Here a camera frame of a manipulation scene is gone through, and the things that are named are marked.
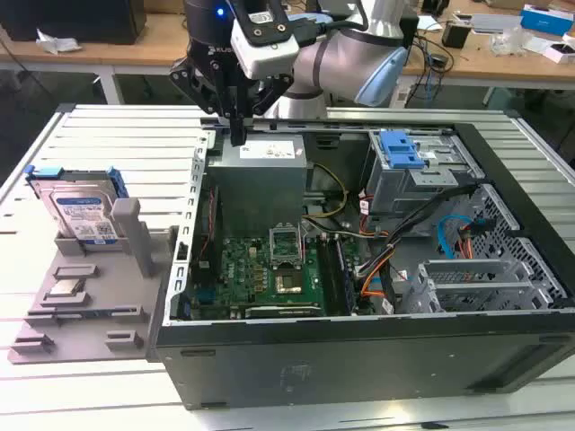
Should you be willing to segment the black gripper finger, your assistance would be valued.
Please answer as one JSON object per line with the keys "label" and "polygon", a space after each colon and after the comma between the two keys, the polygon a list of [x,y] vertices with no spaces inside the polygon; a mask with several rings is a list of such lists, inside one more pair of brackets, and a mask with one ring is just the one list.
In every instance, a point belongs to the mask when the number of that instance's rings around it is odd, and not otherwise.
{"label": "black gripper finger", "polygon": [[254,115],[263,115],[294,82],[292,75],[280,74],[263,80],[243,78],[237,86],[237,145],[245,144]]}
{"label": "black gripper finger", "polygon": [[208,114],[217,114],[219,122],[229,129],[232,146],[238,146],[238,115],[233,86],[225,76],[224,63],[217,58],[195,63],[181,58],[170,78],[175,86]]}

